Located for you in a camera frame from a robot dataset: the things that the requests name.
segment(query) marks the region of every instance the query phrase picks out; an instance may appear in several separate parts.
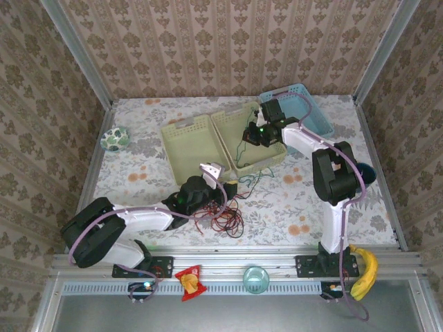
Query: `light green basket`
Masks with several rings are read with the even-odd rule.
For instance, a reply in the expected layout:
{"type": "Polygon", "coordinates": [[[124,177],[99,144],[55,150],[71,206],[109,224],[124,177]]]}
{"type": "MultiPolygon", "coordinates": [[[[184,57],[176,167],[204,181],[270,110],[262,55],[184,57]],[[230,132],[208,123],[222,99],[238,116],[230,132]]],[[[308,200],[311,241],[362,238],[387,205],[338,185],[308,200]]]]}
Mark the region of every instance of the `light green basket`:
{"type": "Polygon", "coordinates": [[[238,144],[242,141],[243,131],[247,127],[248,119],[249,121],[257,121],[253,112],[258,110],[258,107],[257,102],[248,102],[240,107],[211,115],[215,129],[226,152],[228,152],[229,161],[238,177],[257,173],[267,167],[280,164],[287,154],[286,147],[282,143],[276,143],[270,147],[256,147],[243,142],[239,147],[239,152],[243,150],[245,144],[246,150],[242,153],[237,166],[235,159],[238,144]]]}
{"type": "Polygon", "coordinates": [[[201,163],[218,163],[225,167],[220,181],[230,176],[230,164],[209,116],[202,115],[161,128],[163,144],[177,185],[190,176],[201,175],[201,163]]]}

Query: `wall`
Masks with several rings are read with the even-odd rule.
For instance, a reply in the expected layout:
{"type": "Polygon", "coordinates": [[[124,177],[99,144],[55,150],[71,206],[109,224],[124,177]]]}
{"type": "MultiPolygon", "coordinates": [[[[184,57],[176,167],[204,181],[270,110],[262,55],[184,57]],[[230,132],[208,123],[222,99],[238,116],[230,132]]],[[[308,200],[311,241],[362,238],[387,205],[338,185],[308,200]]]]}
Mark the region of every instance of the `wall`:
{"type": "Polygon", "coordinates": [[[422,0],[363,103],[411,250],[443,302],[443,1],[422,0]]]}
{"type": "Polygon", "coordinates": [[[103,117],[38,1],[0,1],[0,331],[34,316],[103,117]]]}
{"type": "Polygon", "coordinates": [[[114,98],[351,94],[399,0],[61,0],[114,98]]]}

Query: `floral tablecloth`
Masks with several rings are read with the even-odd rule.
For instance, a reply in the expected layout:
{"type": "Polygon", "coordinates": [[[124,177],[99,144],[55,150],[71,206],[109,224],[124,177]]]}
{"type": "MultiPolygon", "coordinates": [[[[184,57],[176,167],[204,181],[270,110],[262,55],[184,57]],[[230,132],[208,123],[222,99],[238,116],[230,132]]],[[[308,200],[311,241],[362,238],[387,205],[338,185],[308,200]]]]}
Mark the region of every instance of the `floral tablecloth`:
{"type": "MultiPolygon", "coordinates": [[[[334,125],[335,141],[346,140],[359,162],[371,163],[361,125],[348,95],[314,96],[334,125]]],[[[175,184],[162,146],[160,128],[191,116],[214,113],[255,100],[253,97],[165,98],[119,100],[116,126],[129,129],[132,142],[124,151],[105,152],[94,197],[106,196],[121,205],[159,202],[179,187],[175,184]]],[[[190,221],[173,231],[135,234],[149,246],[294,246],[316,245],[322,234],[323,210],[312,181],[311,163],[300,153],[288,155],[272,167],[275,178],[264,177],[245,201],[240,201],[244,234],[232,239],[215,232],[209,221],[197,230],[190,221]]],[[[247,192],[245,185],[239,192],[247,192]]],[[[393,245],[378,182],[371,185],[364,202],[351,207],[348,236],[351,243],[393,245]]]]}

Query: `yellow banana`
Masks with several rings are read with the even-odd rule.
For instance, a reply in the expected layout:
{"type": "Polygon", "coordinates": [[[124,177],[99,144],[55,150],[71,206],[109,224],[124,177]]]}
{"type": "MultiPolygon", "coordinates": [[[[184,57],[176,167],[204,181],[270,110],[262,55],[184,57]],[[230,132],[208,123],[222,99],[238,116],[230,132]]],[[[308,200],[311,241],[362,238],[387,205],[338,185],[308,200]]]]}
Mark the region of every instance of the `yellow banana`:
{"type": "Polygon", "coordinates": [[[356,301],[360,301],[369,292],[372,285],[375,283],[377,278],[377,271],[379,269],[379,262],[375,255],[362,248],[357,248],[356,246],[350,244],[351,252],[356,252],[360,254],[365,261],[366,269],[363,276],[357,280],[351,289],[351,295],[356,301]]]}

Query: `snack bag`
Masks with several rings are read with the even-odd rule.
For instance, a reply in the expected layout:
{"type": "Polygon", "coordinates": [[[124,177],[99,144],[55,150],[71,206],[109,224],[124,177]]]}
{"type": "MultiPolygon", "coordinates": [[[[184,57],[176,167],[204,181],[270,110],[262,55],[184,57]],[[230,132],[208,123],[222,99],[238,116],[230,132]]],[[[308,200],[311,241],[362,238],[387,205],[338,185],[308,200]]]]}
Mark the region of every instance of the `snack bag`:
{"type": "Polygon", "coordinates": [[[182,302],[193,299],[206,291],[206,287],[199,281],[200,265],[191,266],[190,268],[177,273],[175,277],[180,280],[181,285],[185,289],[185,294],[181,298],[182,302]]]}

